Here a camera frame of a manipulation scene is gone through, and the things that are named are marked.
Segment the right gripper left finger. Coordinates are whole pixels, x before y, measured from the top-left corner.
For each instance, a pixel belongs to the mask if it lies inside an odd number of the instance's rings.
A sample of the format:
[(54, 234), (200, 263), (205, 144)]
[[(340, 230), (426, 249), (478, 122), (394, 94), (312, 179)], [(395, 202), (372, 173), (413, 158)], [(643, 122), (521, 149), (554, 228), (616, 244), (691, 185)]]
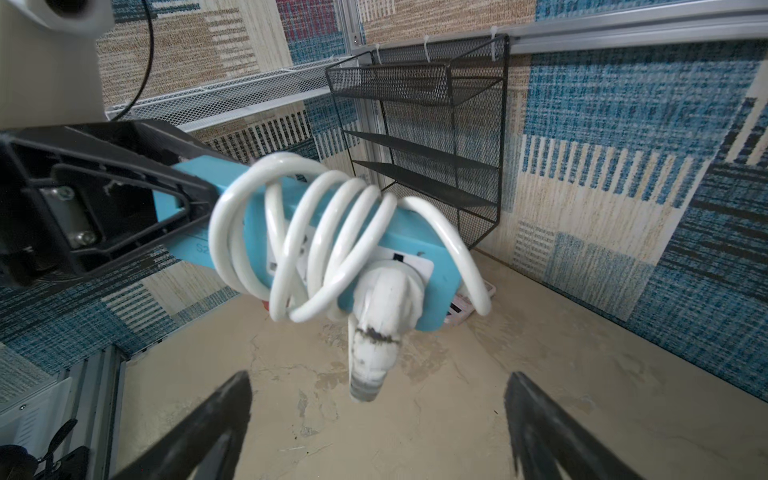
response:
[(252, 389), (239, 371), (116, 479), (232, 479), (250, 421)]

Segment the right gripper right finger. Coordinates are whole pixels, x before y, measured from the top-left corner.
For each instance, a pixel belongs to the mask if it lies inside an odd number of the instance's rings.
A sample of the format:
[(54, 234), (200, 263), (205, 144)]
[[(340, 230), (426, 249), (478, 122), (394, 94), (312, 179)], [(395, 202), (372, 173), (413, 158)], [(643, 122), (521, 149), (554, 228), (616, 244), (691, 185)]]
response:
[(522, 372), (504, 394), (514, 473), (525, 479), (638, 479), (640, 475)]

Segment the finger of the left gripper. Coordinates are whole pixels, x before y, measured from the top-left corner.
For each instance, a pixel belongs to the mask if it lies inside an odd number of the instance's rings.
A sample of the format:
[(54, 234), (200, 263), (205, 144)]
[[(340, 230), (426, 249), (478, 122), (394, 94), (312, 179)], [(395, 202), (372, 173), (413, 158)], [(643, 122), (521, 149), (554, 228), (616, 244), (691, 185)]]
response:
[(40, 178), (4, 167), (1, 283), (101, 275), (203, 225), (218, 197), (211, 183), (166, 166), (56, 164)]
[(35, 179), (56, 165), (158, 173), (202, 156), (225, 160), (212, 147), (161, 120), (27, 127), (1, 132), (1, 161)]

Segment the teal power strip with cord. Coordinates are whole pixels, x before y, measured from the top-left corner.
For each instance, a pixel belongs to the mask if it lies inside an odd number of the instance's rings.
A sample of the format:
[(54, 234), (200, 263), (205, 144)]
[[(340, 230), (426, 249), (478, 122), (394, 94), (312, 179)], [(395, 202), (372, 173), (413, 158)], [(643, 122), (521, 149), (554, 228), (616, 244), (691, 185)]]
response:
[(359, 402), (376, 399), (408, 333), (442, 327), (461, 283), (475, 312), (490, 312), (468, 247), (425, 199), (290, 152), (250, 166), (202, 156), (174, 170), (211, 183), (219, 197), (211, 217), (168, 250), (261, 300), (275, 321), (345, 323)]

